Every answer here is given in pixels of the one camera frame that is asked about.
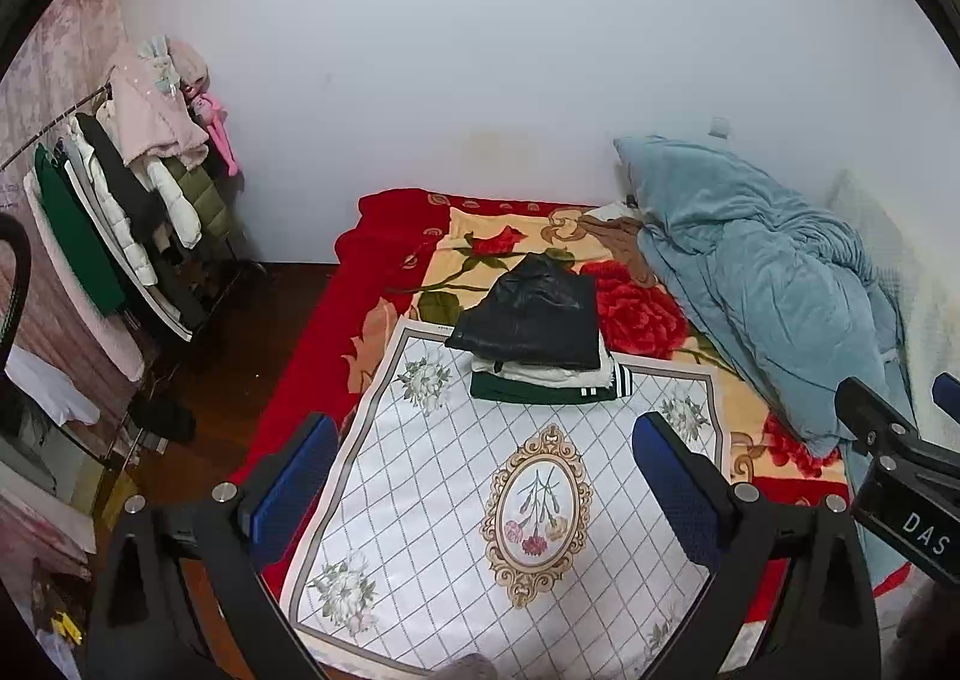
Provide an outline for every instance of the white wall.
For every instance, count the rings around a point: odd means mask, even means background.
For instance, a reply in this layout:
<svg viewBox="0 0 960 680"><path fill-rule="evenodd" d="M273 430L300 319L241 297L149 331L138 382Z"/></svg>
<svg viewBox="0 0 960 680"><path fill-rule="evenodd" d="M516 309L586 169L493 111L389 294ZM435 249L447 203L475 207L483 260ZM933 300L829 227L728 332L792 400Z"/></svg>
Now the white wall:
<svg viewBox="0 0 960 680"><path fill-rule="evenodd" d="M189 40L229 106L266 260L333 260L400 185L604 202L610 140L727 142L822 197L865 170L952 247L960 73L912 0L123 0Z"/></svg>

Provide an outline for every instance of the hanging clothes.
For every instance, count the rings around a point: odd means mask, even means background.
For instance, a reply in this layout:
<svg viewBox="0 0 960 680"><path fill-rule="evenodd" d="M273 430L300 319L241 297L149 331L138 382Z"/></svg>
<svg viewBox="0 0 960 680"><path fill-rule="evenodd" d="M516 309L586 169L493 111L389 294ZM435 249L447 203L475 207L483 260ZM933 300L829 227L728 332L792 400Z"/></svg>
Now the hanging clothes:
<svg viewBox="0 0 960 680"><path fill-rule="evenodd" d="M110 195L130 219L133 239L146 245L166 215L160 195L146 190L136 176L133 176L133 171L124 166L123 159L110 141L104 126L95 118L80 113L77 115L77 122L83 136L97 154L97 160L100 161L101 169L107 178Z"/></svg>
<svg viewBox="0 0 960 680"><path fill-rule="evenodd" d="M73 384L73 380L33 353L13 345L7 358L7 377L26 393L58 426L78 420L92 426L100 410Z"/></svg>
<svg viewBox="0 0 960 680"><path fill-rule="evenodd" d="M116 145L115 107L112 100L107 100L97 110L97 121L104 126L110 140ZM157 190L167 210L170 222L173 224L176 237L188 250L192 250L200 241L200 217L197 211L184 198L184 192L179 188L176 180L167 170L167 167L155 155L142 155L131 163L128 168L133 171L143 188Z"/></svg>
<svg viewBox="0 0 960 680"><path fill-rule="evenodd" d="M41 202L40 183L37 182L35 171L27 172L23 179L23 188L30 211L34 216L35 223L37 223L37 233L40 234L40 241L46 248L50 263L54 267L56 277L64 286L67 298L73 303L80 320L83 320L83 325L86 325L97 344L107 354L107 357L124 377L132 383L136 383L143 376L144 371L143 354L140 352L140 348L136 346L136 341L133 341L133 337L123 324L120 315L102 315L83 290L80 280L73 273L64 251L61 250L59 241L56 240L50 221L47 219Z"/></svg>
<svg viewBox="0 0 960 680"><path fill-rule="evenodd" d="M229 170L227 169L227 161L220 155L220 150L217 149L217 145L213 142L206 142L206 146L210 151L206 154L206 160L203 161L203 165L200 166L200 168L206 171L212 180L218 180L223 176L227 176L227 171Z"/></svg>
<svg viewBox="0 0 960 680"><path fill-rule="evenodd" d="M34 161L43 210L70 268L102 315L117 311L123 306L123 288L93 225L54 169L46 147L37 146Z"/></svg>
<svg viewBox="0 0 960 680"><path fill-rule="evenodd" d="M116 103L117 148L124 163L141 155L180 156L188 169L203 162L208 151L206 132L186 111L179 73L164 36L154 36L141 46L123 44L110 58L107 77Z"/></svg>
<svg viewBox="0 0 960 680"><path fill-rule="evenodd" d="M154 242L155 231L165 222L166 215L160 195L155 190L148 192L133 175L133 171L123 165L120 154L104 126L90 115L78 115L77 121L83 135L96 151L97 159L107 177L110 193L130 217L133 236L140 241L150 258L157 274L157 287L179 310L181 322L189 330L197 330L205 322L206 312L190 290L176 279L176 273L170 263L160 255Z"/></svg>
<svg viewBox="0 0 960 680"><path fill-rule="evenodd" d="M78 123L75 116L70 118L69 123L67 123L67 128L70 132L71 139L80 153L80 167L78 168L77 164L73 163L75 156L70 152L67 152L67 158L71 160L71 164L73 164L75 171L77 171L78 178L80 180L88 180L89 185L93 188L94 197L90 200L95 200L99 203L99 209L104 215L104 221L107 223L109 230L112 231L117 245L123 250L123 255L127 263L133 268L133 272L136 273L136 279L139 279L139 282L141 282L144 287L157 284L157 274L155 274L154 268L150 263L150 258L147 258L147 252L143 249L143 245L133 239L133 234L131 234L130 230L130 220L128 220L126 213L123 211L123 207L121 207L110 194L107 177L104 175L104 170L100 166L100 161L93 151L93 146L90 145L83 135L83 131L80 130L80 123Z"/></svg>
<svg viewBox="0 0 960 680"><path fill-rule="evenodd" d="M80 151L80 147L75 145L70 137L58 142L58 146L62 145L64 148L67 158L67 177L80 199L80 205L88 207L88 215L94 227L99 231L100 238L107 245L110 255L126 273L131 287L140 293L147 302L148 308L160 318L161 322L164 322L181 339L189 341L189 329L179 323L181 319L179 309L157 289L157 274L150 263L150 258L147 257L146 250L133 241L123 210L109 195L107 182L100 169L99 161L93 154L93 147L86 143L76 123L71 126L71 129L75 129L77 140L83 150ZM96 183L96 191L93 190L88 172ZM100 205L100 200L104 202L104 206ZM109 209L109 216L104 212L104 207ZM113 228L110 225L111 219L113 219ZM120 239L124 240L125 246L121 247Z"/></svg>
<svg viewBox="0 0 960 680"><path fill-rule="evenodd" d="M227 119L227 110L213 95L205 92L202 95L190 101L190 108L197 116L200 125L210 136L213 145L216 146L220 157L227 164L227 175L236 176L240 172L240 166L234 160L233 150L230 147L230 140L227 137L227 128L224 127L224 121Z"/></svg>
<svg viewBox="0 0 960 680"><path fill-rule="evenodd" d="M233 217L205 168L186 169L176 158L164 158L163 164L196 210L203 232L224 239L233 227Z"/></svg>
<svg viewBox="0 0 960 680"><path fill-rule="evenodd" d="M190 101L198 97L210 84L210 72L206 67L206 61L200 57L200 53L193 49L186 41L167 37L167 50L170 53L170 60L176 68L176 73L181 79L181 89L184 91L184 97Z"/></svg>

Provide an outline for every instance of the pink fluffy jacket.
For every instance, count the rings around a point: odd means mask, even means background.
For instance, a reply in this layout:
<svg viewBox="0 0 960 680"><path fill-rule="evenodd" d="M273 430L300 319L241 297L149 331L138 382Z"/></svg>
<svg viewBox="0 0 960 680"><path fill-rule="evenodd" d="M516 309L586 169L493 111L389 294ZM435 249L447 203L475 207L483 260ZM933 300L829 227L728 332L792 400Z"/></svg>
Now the pink fluffy jacket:
<svg viewBox="0 0 960 680"><path fill-rule="evenodd" d="M141 155L179 156L193 169L208 153L208 135L186 111L178 57L186 70L203 63L189 44L165 37L155 37L151 46L123 44L110 58L107 79L116 108L117 149L125 164Z"/></svg>

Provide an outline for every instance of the wall socket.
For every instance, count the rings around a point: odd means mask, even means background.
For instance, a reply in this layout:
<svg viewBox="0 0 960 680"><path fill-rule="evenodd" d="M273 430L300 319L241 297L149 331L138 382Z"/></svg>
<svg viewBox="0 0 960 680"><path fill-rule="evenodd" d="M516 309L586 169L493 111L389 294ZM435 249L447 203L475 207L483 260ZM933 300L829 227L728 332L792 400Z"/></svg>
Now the wall socket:
<svg viewBox="0 0 960 680"><path fill-rule="evenodd" d="M726 139L730 136L730 121L727 118L713 118L710 121L710 135L717 139Z"/></svg>

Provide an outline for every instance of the light blue comforter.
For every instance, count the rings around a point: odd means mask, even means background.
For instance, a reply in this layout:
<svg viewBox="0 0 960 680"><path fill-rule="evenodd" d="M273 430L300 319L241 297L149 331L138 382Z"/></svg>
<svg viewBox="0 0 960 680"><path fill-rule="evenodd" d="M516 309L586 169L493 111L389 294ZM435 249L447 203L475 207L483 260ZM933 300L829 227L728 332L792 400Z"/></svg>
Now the light blue comforter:
<svg viewBox="0 0 960 680"><path fill-rule="evenodd" d="M869 459L833 411L858 377L912 422L898 318L860 237L736 155L661 137L614 142L644 210L640 250L690 322L810 453L838 443L853 488ZM875 584L904 559L861 529Z"/></svg>

